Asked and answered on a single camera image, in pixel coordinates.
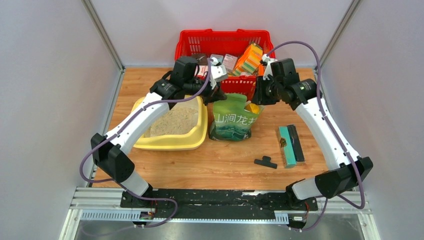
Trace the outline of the yellow plastic scoop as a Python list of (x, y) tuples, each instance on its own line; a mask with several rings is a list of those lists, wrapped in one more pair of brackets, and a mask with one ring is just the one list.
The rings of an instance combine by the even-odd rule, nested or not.
[(254, 104), (254, 103), (249, 103), (245, 106), (245, 110), (247, 110), (247, 111), (249, 111), (253, 114), (259, 115), (260, 112), (261, 112), (261, 107), (259, 105)]

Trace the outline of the green litter bag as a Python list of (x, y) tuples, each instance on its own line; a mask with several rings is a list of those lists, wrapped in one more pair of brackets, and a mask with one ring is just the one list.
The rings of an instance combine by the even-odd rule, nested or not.
[(259, 114), (245, 110), (251, 103), (247, 96), (239, 93), (227, 93), (226, 100), (213, 104), (213, 121), (208, 136), (214, 141), (240, 142), (252, 136), (252, 126), (264, 110), (263, 105)]

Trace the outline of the black bag clip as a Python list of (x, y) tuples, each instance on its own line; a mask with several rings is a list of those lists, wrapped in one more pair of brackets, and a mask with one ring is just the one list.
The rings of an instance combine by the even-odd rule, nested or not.
[(276, 163), (271, 162), (271, 159), (271, 157), (264, 155), (262, 159), (255, 159), (254, 164), (272, 169), (277, 169), (278, 165)]

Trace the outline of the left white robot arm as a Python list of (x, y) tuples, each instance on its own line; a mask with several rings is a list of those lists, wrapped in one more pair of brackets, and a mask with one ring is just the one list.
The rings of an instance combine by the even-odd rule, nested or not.
[(225, 99), (219, 82), (227, 79), (227, 70), (215, 57), (206, 61), (206, 77), (201, 79), (197, 76), (200, 67), (195, 58), (178, 58), (173, 69), (153, 84), (136, 110), (106, 134), (96, 133), (90, 140), (91, 151), (85, 159), (92, 157), (93, 163), (108, 174), (109, 180), (134, 194), (134, 202), (142, 208), (152, 203), (153, 194), (149, 191), (150, 184), (137, 173), (128, 153), (148, 128), (176, 104), (197, 96), (202, 97), (204, 105)]

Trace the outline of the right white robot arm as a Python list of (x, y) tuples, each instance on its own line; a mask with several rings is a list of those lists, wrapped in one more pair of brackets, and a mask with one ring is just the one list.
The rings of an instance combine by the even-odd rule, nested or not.
[(361, 186), (373, 162), (360, 156), (348, 143), (327, 109), (316, 81), (300, 80), (291, 58), (277, 60), (265, 55), (260, 63), (264, 73), (256, 78), (252, 102), (264, 106), (280, 101), (288, 104), (309, 128), (328, 168), (324, 173), (287, 186), (286, 205), (296, 210), (306, 199), (320, 196), (331, 199)]

